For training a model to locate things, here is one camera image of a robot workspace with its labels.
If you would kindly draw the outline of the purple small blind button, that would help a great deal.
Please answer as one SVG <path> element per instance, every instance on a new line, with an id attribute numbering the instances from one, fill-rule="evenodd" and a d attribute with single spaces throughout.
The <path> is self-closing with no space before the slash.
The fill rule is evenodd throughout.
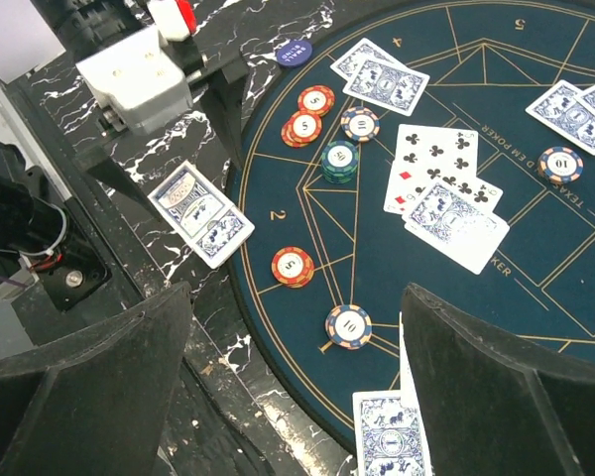
<path id="1" fill-rule="evenodd" d="M 306 40 L 291 40 L 276 53 L 276 62 L 283 67 L 299 67 L 307 63 L 312 56 L 312 44 Z"/>

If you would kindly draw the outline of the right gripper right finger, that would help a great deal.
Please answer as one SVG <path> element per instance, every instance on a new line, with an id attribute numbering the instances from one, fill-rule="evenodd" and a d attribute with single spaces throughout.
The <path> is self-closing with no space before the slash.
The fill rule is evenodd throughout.
<path id="1" fill-rule="evenodd" d="M 438 475 L 595 475 L 595 364 L 472 316 L 417 284 L 403 339 Z"/>

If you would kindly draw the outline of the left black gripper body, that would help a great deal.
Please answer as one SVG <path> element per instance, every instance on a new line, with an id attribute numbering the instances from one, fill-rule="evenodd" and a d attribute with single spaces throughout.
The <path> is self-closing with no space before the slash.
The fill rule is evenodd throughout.
<path id="1" fill-rule="evenodd" d="M 200 104 L 210 125 L 236 169 L 242 169 L 242 102 L 248 84 L 248 65 L 241 51 L 214 65 L 192 37 L 166 46 L 166 54 L 186 77 L 189 91 L 207 86 Z"/>

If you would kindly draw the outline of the orange poker chip stack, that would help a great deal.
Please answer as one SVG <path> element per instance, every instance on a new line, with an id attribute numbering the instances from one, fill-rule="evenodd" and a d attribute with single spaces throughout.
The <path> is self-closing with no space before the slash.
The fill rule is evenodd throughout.
<path id="1" fill-rule="evenodd" d="M 280 284 L 297 289 L 311 281 L 315 265 L 305 250 L 296 246 L 287 246 L 274 255 L 271 271 Z"/>

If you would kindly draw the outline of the blue-backed playing cards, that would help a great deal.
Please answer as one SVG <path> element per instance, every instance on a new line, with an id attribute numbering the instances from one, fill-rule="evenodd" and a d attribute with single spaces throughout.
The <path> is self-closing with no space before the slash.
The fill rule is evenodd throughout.
<path id="1" fill-rule="evenodd" d="M 251 236 L 255 225 L 235 206 L 211 221 L 193 249 L 211 269 L 219 268 Z"/>

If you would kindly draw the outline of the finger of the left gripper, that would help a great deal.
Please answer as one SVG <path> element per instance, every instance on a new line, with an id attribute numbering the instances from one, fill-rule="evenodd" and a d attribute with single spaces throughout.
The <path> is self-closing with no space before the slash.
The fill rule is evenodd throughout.
<path id="1" fill-rule="evenodd" d="M 93 146 L 78 153 L 75 160 L 77 167 L 83 173 L 130 198 L 141 205 L 156 220 L 162 221 L 161 214 L 151 200 L 102 146 Z"/>

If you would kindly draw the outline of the white-blue poker chip stack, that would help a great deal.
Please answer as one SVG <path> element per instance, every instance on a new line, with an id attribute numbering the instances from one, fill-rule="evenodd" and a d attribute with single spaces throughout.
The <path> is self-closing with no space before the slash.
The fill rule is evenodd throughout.
<path id="1" fill-rule="evenodd" d="M 358 350 L 372 336 L 372 320 L 359 305 L 341 304 L 328 313 L 324 329 L 334 344 L 348 350 Z"/>

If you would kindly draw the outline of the green poker chip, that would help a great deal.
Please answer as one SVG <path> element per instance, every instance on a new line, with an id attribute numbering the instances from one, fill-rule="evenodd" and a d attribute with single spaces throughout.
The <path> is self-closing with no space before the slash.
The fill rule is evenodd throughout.
<path id="1" fill-rule="evenodd" d="M 347 141 L 330 142 L 320 155 L 320 166 L 324 178 L 331 183 L 351 181 L 357 172 L 359 153 L 357 148 Z"/>

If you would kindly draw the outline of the seven of diamonds card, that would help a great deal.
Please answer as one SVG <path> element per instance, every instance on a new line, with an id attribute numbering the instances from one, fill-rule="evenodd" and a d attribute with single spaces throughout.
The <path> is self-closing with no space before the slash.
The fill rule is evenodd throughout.
<path id="1" fill-rule="evenodd" d="M 415 181 L 415 166 L 403 159 L 395 160 L 391 166 L 383 210 L 403 214 L 416 200 Z"/>

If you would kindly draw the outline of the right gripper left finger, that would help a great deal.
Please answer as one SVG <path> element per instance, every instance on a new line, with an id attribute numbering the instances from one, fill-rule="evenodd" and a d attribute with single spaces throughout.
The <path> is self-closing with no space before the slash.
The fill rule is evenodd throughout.
<path id="1" fill-rule="evenodd" d="M 0 475 L 150 475 L 191 322 L 179 283 L 0 360 Z"/>

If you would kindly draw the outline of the blue playing card deck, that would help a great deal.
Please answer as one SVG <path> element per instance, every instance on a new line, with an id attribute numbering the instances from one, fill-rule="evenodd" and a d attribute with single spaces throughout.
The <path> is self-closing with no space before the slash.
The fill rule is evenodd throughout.
<path id="1" fill-rule="evenodd" d="M 194 242 L 208 224 L 232 206 L 237 207 L 188 161 L 157 185 L 148 199 L 194 253 Z"/>

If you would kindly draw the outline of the five of clubs card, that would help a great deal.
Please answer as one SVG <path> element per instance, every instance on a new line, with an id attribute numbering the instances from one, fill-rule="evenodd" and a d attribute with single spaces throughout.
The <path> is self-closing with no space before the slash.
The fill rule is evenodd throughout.
<path id="1" fill-rule="evenodd" d="M 430 179 L 475 177 L 479 134 L 454 129 L 401 124 L 398 128 L 396 177 L 407 183 L 426 174 Z"/>

